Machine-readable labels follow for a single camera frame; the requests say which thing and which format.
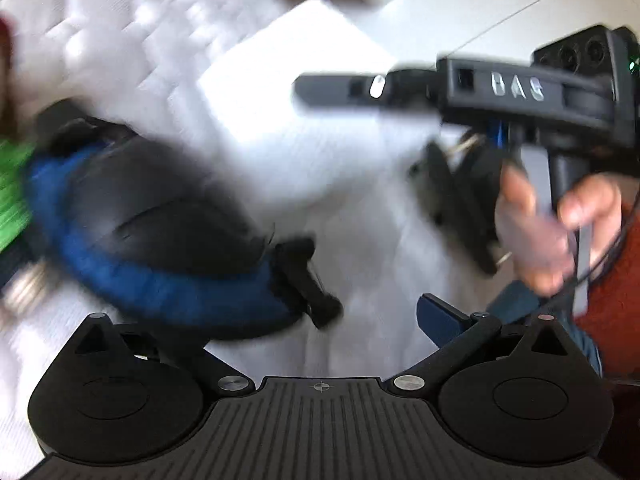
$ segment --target ribbed black plate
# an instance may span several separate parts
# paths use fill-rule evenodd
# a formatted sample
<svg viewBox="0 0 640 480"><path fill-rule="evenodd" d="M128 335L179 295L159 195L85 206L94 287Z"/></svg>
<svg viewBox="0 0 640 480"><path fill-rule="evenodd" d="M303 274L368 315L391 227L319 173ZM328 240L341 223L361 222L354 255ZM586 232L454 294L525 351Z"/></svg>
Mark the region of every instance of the ribbed black plate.
<svg viewBox="0 0 640 480"><path fill-rule="evenodd" d="M511 466L454 441L428 405L385 393L375 379L267 378L256 393L220 400L193 437L126 466L49 457L29 480L612 480L591 459Z"/></svg>

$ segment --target triangular cutout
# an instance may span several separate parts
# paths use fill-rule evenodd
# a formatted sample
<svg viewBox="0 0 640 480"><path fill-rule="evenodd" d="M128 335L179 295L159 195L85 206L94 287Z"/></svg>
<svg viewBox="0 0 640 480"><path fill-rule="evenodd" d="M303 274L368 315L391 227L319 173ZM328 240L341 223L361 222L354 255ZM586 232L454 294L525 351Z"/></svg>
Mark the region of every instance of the triangular cutout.
<svg viewBox="0 0 640 480"><path fill-rule="evenodd" d="M84 339L76 348L76 354L91 354L94 352L105 352L108 350L107 340L104 337L102 328L94 325L91 330L84 336Z"/></svg>
<svg viewBox="0 0 640 480"><path fill-rule="evenodd" d="M538 354L567 355L558 336L550 327L545 327L540 331L531 351Z"/></svg>

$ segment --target camera lens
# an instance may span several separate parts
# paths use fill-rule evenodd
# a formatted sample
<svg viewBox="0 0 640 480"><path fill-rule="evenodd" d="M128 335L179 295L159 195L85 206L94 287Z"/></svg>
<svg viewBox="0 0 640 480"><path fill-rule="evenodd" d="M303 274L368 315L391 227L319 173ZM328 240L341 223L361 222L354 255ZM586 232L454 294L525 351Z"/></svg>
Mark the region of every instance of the camera lens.
<svg viewBox="0 0 640 480"><path fill-rule="evenodd" d="M558 52L560 66L569 72L578 70L578 53L570 46L564 46Z"/></svg>
<svg viewBox="0 0 640 480"><path fill-rule="evenodd" d="M604 59L604 45L601 41L591 40L587 43L587 58L593 66L598 66Z"/></svg>

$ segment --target black cable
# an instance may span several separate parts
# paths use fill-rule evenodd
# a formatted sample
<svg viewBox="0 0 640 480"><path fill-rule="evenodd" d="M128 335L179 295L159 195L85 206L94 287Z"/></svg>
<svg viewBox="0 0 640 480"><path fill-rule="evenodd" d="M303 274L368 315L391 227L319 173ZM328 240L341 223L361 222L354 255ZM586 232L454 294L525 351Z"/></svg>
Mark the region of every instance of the black cable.
<svg viewBox="0 0 640 480"><path fill-rule="evenodd" d="M543 308L545 310L553 310L556 307L556 303L558 303L559 301L563 300L564 297L569 294L570 292L575 291L575 289L581 285L583 282L585 282L585 280L590 279L594 273L600 268L600 266L602 266L607 259L614 253L614 251L616 250L618 244L624 239L624 237L626 236L627 232L629 231L629 229L631 228L631 224L634 221L634 217L636 216L636 212L640 209L640 187L638 188L638 192L636 192L636 197L634 199L633 205L631 206L631 211L629 213L629 215L625 218L625 221L623 222L623 224L620 227L620 231L618 232L618 234L616 235L616 237L614 238L614 240L612 241L611 245L607 248L607 250L604 252L604 254L600 257L600 259L593 264L593 266L591 266L589 268L589 270L587 272L585 272L582 276L578 277L574 277L570 280L568 280L560 289L560 291L558 291L558 293L552 297L550 300L548 300L544 305Z"/></svg>

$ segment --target black device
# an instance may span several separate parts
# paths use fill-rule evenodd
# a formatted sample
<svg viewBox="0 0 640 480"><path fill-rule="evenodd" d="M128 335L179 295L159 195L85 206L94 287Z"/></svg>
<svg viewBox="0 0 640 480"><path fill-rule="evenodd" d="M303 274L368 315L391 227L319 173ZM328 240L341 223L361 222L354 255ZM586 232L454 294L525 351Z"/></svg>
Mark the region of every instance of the black device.
<svg viewBox="0 0 640 480"><path fill-rule="evenodd" d="M90 314L33 391L25 479L615 478L600 378L552 316L503 326L429 294L450 329L386 381L253 381L189 338Z"/></svg>
<svg viewBox="0 0 640 480"><path fill-rule="evenodd" d="M442 218L488 274L497 270L494 210L500 167L511 158L536 187L537 204L555 210L576 182L595 171L640 175L638 42L626 27L595 25L538 49L532 66L439 59L435 70L400 68L386 75L302 75L297 95L311 106L436 107L443 122L483 133L499 122L505 147L472 148L452 170L432 142L424 167L440 197ZM555 308L587 303L590 226L576 233L575 275Z"/></svg>

